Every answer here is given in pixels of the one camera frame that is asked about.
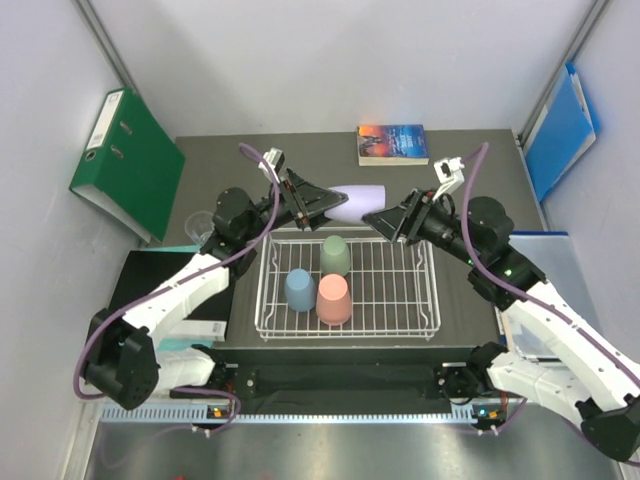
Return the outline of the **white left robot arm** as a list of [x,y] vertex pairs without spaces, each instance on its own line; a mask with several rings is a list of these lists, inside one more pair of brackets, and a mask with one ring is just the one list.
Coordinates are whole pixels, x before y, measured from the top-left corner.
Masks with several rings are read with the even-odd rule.
[[247,272],[258,244],[272,230],[293,222],[301,231],[314,231],[327,223],[327,211],[348,200],[347,194],[318,187],[285,167],[278,149],[266,154],[247,144],[239,149],[270,180],[268,193],[253,202],[239,187],[224,190],[216,200],[212,233],[178,273],[130,304],[94,315],[73,374],[78,398],[91,397],[83,383],[96,388],[94,398],[107,397],[126,410],[185,387],[209,397],[220,394],[227,374],[203,348],[161,352],[158,345]]

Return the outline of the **clear glass front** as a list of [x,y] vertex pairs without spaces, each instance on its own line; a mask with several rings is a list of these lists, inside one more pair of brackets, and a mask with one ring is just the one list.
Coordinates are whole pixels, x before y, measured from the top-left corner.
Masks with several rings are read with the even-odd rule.
[[214,230],[213,214],[208,211],[191,214],[184,223],[184,230],[195,245],[203,246]]

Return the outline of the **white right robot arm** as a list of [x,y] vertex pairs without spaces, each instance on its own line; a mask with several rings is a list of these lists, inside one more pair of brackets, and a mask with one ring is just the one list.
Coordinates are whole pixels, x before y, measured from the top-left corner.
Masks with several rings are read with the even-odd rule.
[[514,393],[556,413],[605,456],[628,462],[639,450],[639,365],[607,341],[551,280],[509,243],[514,228],[502,204],[451,193],[464,184],[460,159],[437,162],[438,189],[413,190],[399,205],[363,221],[387,240],[427,241],[470,265],[468,281],[506,319],[525,327],[565,366],[532,363],[489,342],[471,351],[467,384],[476,394]]

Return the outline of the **pink plastic cup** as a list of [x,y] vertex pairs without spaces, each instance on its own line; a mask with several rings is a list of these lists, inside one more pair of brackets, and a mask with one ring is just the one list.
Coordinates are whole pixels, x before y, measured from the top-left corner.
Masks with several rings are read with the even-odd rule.
[[329,326],[342,325],[351,317],[351,294],[343,276],[329,274],[321,278],[315,310],[320,321]]

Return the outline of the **purple plastic cup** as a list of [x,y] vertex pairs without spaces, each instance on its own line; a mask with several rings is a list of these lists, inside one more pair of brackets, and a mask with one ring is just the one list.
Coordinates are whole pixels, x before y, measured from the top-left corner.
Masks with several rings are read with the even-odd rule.
[[346,194],[348,200],[325,213],[330,220],[348,224],[363,224],[362,217],[386,208],[384,185],[340,185],[330,190]]

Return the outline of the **blue plastic cup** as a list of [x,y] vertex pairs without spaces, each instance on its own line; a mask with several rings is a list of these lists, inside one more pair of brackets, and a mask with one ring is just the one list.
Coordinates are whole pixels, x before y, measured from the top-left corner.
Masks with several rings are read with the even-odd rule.
[[301,268],[291,270],[285,281],[288,306],[296,312],[308,312],[315,307],[317,289],[311,274]]

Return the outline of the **green plastic cup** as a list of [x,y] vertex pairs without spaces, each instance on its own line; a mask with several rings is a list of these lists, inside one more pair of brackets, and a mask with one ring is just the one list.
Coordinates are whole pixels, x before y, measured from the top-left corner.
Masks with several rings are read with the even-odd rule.
[[348,244],[338,236],[327,237],[320,251],[320,269],[323,275],[337,274],[345,276],[351,267],[351,256]]

